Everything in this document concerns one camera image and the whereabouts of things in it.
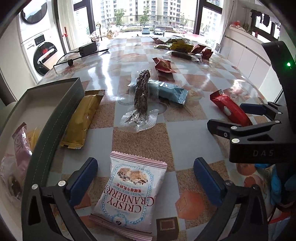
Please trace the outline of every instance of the blue gripper pad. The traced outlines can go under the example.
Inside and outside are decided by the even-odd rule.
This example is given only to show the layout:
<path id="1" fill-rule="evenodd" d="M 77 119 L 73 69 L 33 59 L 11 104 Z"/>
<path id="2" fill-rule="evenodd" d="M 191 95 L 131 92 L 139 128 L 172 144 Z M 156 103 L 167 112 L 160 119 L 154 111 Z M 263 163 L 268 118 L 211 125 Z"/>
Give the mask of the blue gripper pad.
<path id="1" fill-rule="evenodd" d="M 213 171 L 202 157 L 195 159 L 193 171 L 209 201 L 217 207 L 221 206 L 223 191 L 225 190 L 223 178 L 216 171 Z"/>
<path id="2" fill-rule="evenodd" d="M 89 157 L 83 166 L 73 172 L 68 179 L 66 189 L 70 194 L 69 204 L 74 207 L 81 203 L 89 185 L 98 172 L 98 162 L 95 158 Z"/>
<path id="3" fill-rule="evenodd" d="M 240 108 L 246 114 L 264 115 L 266 113 L 266 108 L 261 104 L 242 103 L 242 104 L 240 104 Z"/>

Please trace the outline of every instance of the blue glove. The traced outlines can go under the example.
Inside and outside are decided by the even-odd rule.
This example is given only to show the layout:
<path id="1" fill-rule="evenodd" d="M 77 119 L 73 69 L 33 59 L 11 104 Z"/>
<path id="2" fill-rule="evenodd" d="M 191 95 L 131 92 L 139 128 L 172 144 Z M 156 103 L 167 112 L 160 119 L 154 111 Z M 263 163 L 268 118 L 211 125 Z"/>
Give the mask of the blue glove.
<path id="1" fill-rule="evenodd" d="M 268 168 L 271 164 L 255 164 L 257 168 Z M 285 189 L 287 191 L 296 190 L 296 174 L 291 176 L 285 183 Z M 271 173 L 271 204 L 281 203 L 281 180 L 276 173 L 276 166 L 272 169 Z"/>

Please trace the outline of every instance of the stitching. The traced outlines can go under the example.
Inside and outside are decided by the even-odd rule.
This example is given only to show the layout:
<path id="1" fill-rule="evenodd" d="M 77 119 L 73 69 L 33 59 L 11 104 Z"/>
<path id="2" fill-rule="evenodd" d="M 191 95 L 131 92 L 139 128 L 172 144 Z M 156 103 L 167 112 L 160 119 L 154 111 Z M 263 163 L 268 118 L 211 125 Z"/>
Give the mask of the stitching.
<path id="1" fill-rule="evenodd" d="M 73 106 L 72 109 L 70 110 L 70 112 L 69 112 L 69 114 L 67 115 L 66 119 L 67 119 L 68 116 L 70 115 L 70 113 L 71 113 L 71 111 L 73 110 L 73 108 L 74 108 L 74 106 Z M 60 128 L 60 130 L 59 130 L 58 135 L 60 134 L 61 129 L 63 128 L 65 122 L 66 122 L 66 120 L 65 120 L 64 123 L 62 124 L 62 126 L 61 126 L 61 128 Z M 46 166 L 47 166 L 47 163 L 48 163 L 48 160 L 49 160 L 49 156 L 50 156 L 51 153 L 52 153 L 52 149 L 53 149 L 53 147 L 54 147 L 54 145 L 52 145 L 52 148 L 51 148 L 51 150 L 50 150 L 50 153 L 49 153 L 49 155 L 48 155 L 48 157 L 47 157 L 47 161 L 46 161 L 46 164 L 45 164 L 45 167 L 44 167 L 44 171 L 43 171 L 43 175 L 42 175 L 41 182 L 43 181 L 43 177 L 44 177 L 45 169 L 46 169 Z"/>
<path id="2" fill-rule="evenodd" d="M 70 103 L 70 101 L 72 100 L 72 98 L 73 98 L 73 96 L 76 94 L 76 92 L 71 96 L 70 100 L 69 100 L 68 103 L 65 105 L 64 109 L 62 110 L 62 112 L 60 113 L 59 117 L 57 118 L 55 124 L 56 124 L 57 121 L 59 120 L 61 114 L 64 112 L 65 108 L 66 108 L 67 105 Z M 44 147 L 45 147 L 45 145 L 46 145 L 46 143 L 47 143 L 47 141 L 48 141 L 48 138 L 50 137 L 50 135 L 51 135 L 51 133 L 52 133 L 53 128 L 55 127 L 55 124 L 53 125 L 53 127 L 52 127 L 52 129 L 51 129 L 51 131 L 50 131 L 50 133 L 49 133 L 49 135 L 48 135 L 48 137 L 47 137 L 47 139 L 46 139 L 46 142 L 44 143 L 44 146 L 43 146 L 43 148 L 42 148 L 42 151 L 41 151 L 41 154 L 40 154 L 40 156 L 39 156 L 39 159 L 38 159 L 38 162 L 37 162 L 37 166 L 36 166 L 36 169 L 35 169 L 35 173 L 34 173 L 34 177 L 33 177 L 33 182 L 34 182 L 34 180 L 35 180 L 36 171 L 37 171 L 37 168 L 38 168 L 38 165 L 39 165 L 39 161 L 40 161 L 40 158 L 41 158 L 41 156 L 42 156 L 42 153 L 43 153 Z"/>

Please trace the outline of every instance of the washing machine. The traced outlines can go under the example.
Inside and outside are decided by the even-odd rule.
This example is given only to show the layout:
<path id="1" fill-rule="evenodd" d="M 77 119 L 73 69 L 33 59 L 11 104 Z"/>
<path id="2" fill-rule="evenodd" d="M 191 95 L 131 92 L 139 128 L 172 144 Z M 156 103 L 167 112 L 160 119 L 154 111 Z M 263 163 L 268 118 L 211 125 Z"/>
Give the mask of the washing machine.
<path id="1" fill-rule="evenodd" d="M 36 83 L 64 55 L 51 0 L 32 0 L 18 15 L 20 44 Z"/>

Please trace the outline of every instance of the open box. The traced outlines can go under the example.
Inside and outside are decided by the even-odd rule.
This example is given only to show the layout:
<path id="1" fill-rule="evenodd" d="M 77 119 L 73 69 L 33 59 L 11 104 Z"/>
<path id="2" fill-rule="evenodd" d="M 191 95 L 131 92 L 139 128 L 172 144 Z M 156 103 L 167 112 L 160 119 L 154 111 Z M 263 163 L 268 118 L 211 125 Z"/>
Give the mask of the open box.
<path id="1" fill-rule="evenodd" d="M 45 186 L 50 163 L 65 128 L 84 96 L 80 78 L 60 80 L 28 89 L 8 116 L 0 133 L 0 158 L 15 154 L 12 134 L 22 122 L 27 130 L 42 130 L 27 170 L 21 205 L 26 204 L 33 182 Z M 22 240 L 21 216 L 25 210 L 13 205 L 0 182 L 0 215 L 16 240 Z"/>

